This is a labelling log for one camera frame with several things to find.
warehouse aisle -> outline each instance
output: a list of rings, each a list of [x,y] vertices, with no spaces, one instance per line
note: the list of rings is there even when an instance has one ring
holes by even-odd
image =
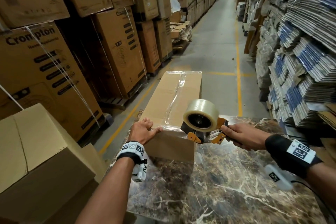
[[[246,37],[237,22],[234,0],[217,0],[193,29],[183,55],[174,56],[171,70],[202,71],[202,98],[213,102],[222,115],[269,118],[258,101],[254,63],[243,54]],[[95,144],[105,159],[112,159],[140,109],[144,109],[159,80],[151,78],[141,93]]]

marble table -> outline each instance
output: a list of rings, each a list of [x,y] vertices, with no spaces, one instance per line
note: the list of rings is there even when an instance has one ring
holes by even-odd
[[[283,133],[272,119],[225,119]],[[281,191],[261,172],[270,162],[266,151],[247,152],[226,141],[198,144],[194,163],[151,158],[146,180],[131,182],[127,211],[168,223],[325,223],[306,187]]]

white tracking band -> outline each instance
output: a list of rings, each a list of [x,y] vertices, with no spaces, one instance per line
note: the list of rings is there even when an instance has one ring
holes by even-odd
[[[138,142],[127,142],[123,145],[119,153],[117,154],[117,158],[120,154],[130,152],[135,153],[139,156],[140,160],[145,160],[143,158],[145,153],[145,148],[141,143]],[[147,164],[141,163],[136,164],[132,171],[132,180],[135,182],[143,182],[146,179],[147,172]]]

black cable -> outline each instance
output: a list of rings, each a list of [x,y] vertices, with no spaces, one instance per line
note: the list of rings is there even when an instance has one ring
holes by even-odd
[[[322,200],[322,198],[315,192],[315,191],[313,191],[313,189],[312,188],[310,188],[309,186],[307,186],[306,184],[304,184],[303,182],[299,182],[299,181],[291,181],[291,183],[300,183],[300,184],[302,184],[302,185],[304,185],[304,186],[306,186],[307,188],[309,188],[320,200],[321,200],[321,202],[324,204],[324,206],[328,209],[328,211],[329,211],[329,213],[331,214],[331,216],[333,217],[333,219],[334,219],[334,222],[336,223],[336,218],[335,218],[335,216],[334,216],[334,214],[333,214],[333,212],[331,211],[331,209],[327,206],[327,204],[325,203],[325,201],[323,201]]]

hand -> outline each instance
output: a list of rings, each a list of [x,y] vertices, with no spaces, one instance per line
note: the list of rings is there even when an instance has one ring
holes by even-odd
[[[163,131],[162,127],[154,128],[150,131],[153,126],[153,122],[148,118],[144,118],[142,121],[138,121],[131,127],[131,132],[128,137],[128,141],[137,141],[142,145],[146,144],[151,140],[157,133]]]
[[[227,135],[226,140],[229,142],[235,139],[238,142],[233,141],[233,144],[237,147],[241,147],[244,150],[266,150],[265,141],[271,135],[260,129],[254,128],[246,123],[238,123],[234,125],[221,127],[222,132]]]

